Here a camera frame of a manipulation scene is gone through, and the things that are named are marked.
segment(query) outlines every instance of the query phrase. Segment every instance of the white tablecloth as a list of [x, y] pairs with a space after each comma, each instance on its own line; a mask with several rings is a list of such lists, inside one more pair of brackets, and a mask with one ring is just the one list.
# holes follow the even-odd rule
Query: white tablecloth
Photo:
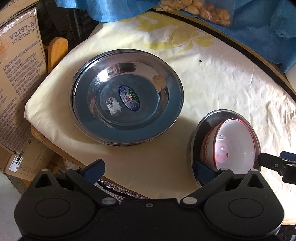
[[[180, 77], [184, 105], [175, 124], [141, 145], [113, 147], [97, 143], [74, 124], [69, 89], [79, 68], [103, 52], [132, 48], [167, 62]], [[150, 198], [182, 198], [198, 188], [188, 154], [190, 135], [215, 109], [230, 109], [253, 126], [263, 152], [279, 155], [296, 147], [295, 102], [243, 54], [179, 20], [153, 12], [100, 23], [50, 73], [26, 104], [25, 117], [45, 137], [85, 165], [98, 158], [105, 176]], [[296, 223], [296, 185], [283, 183], [262, 168], [285, 209], [284, 224]]]

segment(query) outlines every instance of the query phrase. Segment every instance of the oval sticker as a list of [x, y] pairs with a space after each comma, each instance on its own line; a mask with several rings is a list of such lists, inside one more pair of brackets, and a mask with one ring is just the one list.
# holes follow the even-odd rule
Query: oval sticker
[[127, 108], [137, 111], [140, 108], [140, 101], [136, 93], [127, 85], [119, 87], [119, 96]]

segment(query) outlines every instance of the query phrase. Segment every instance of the metal plate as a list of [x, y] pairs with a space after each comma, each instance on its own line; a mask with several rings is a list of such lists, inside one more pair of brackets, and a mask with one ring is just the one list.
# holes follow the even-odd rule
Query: metal plate
[[70, 107], [75, 123], [89, 137], [125, 146], [165, 132], [179, 116], [183, 100], [181, 81], [168, 64], [150, 53], [121, 49], [80, 68]]
[[214, 110], [211, 113], [207, 114], [198, 124], [191, 141], [190, 147], [190, 160], [191, 164], [194, 164], [195, 161], [200, 160], [200, 149], [202, 146], [202, 141], [207, 135], [207, 133], [215, 126], [220, 124], [221, 122], [230, 119], [237, 118], [243, 121], [251, 131], [251, 135], [253, 137], [255, 143], [255, 165], [254, 168], [260, 170], [260, 166], [258, 164], [258, 155], [261, 153], [261, 147], [258, 140], [258, 137], [250, 125], [250, 123], [242, 117], [240, 114], [232, 111], [232, 110]]

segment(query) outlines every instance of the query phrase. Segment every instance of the orange stamp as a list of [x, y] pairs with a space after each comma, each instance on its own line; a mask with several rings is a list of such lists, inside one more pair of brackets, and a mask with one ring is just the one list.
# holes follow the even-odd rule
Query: orange stamp
[[8, 49], [8, 43], [6, 40], [0, 42], [0, 55]]

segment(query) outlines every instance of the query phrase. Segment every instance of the clear plastic bag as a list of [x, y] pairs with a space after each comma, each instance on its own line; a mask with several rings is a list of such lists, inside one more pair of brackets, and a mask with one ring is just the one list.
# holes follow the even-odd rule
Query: clear plastic bag
[[161, 0], [156, 10], [173, 11], [183, 10], [195, 17], [199, 17], [213, 23], [229, 26], [233, 16], [235, 0]]

